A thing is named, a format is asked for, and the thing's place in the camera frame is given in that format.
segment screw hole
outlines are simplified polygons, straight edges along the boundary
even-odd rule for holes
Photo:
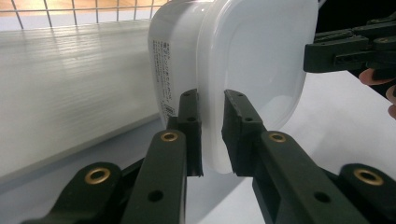
[[[163,192],[160,190],[154,190],[148,194],[148,200],[152,203],[156,203],[163,198]]]
[[[191,117],[191,118],[187,118],[187,121],[189,121],[189,122],[194,122],[194,121],[196,121],[197,119],[196,118],[193,118],[193,117]]]
[[[363,176],[364,178],[366,178],[368,180],[376,180],[375,176],[368,174],[368,173],[361,173],[361,176]]]
[[[314,196],[321,203],[329,203],[331,201],[330,197],[327,194],[323,193],[323,192],[316,192],[314,194]]]
[[[95,173],[91,174],[91,179],[95,180],[95,179],[99,179],[99,178],[101,178],[103,176],[105,176],[105,172],[104,171],[98,171],[98,172],[95,172]]]

